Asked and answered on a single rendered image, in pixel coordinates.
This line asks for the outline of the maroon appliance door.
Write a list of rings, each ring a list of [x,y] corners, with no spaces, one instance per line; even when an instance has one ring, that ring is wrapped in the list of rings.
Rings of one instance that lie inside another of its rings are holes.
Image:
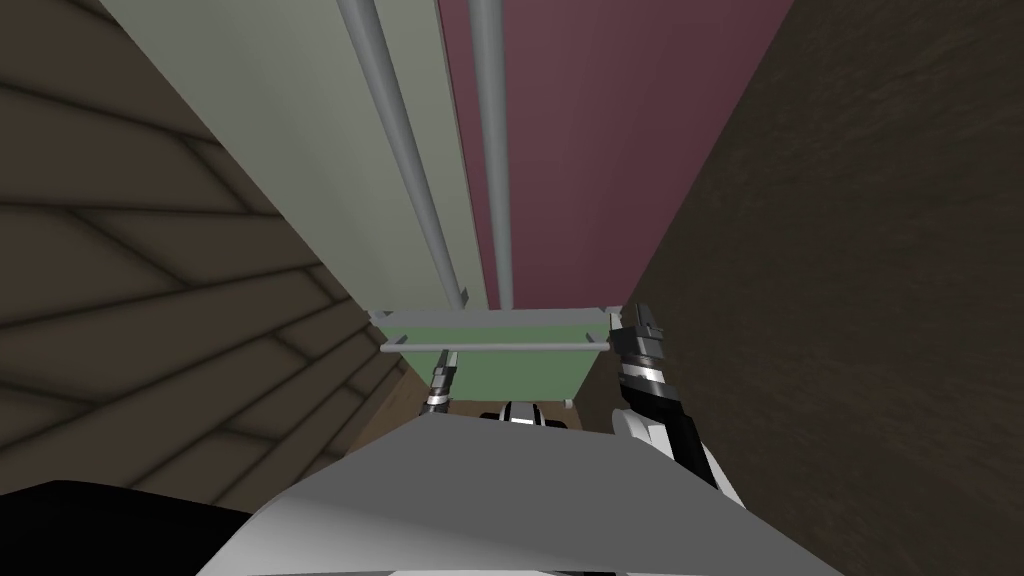
[[[504,0],[517,308],[626,303],[794,0]]]

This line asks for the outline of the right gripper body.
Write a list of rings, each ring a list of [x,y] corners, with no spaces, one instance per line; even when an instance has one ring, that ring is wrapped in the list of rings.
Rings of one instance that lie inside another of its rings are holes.
[[[611,331],[611,349],[620,357],[642,357],[664,360],[663,331],[652,322]]]

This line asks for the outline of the green drawer front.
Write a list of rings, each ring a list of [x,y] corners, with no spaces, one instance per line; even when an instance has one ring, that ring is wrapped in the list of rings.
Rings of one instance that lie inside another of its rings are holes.
[[[386,341],[410,344],[608,342],[609,308],[374,311]],[[459,352],[455,401],[558,402],[572,399],[600,352]],[[425,384],[440,352],[396,353]]]

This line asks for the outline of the pale grey appliance door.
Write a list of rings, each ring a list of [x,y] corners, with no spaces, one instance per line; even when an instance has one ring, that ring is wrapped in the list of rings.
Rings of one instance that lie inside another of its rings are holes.
[[[366,310],[445,308],[337,0],[100,0]],[[437,0],[375,0],[458,284],[488,304]]]

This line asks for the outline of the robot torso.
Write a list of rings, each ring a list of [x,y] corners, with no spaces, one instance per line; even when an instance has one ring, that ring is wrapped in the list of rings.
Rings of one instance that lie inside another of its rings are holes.
[[[427,414],[285,489],[197,576],[841,576],[750,512],[689,422]]]

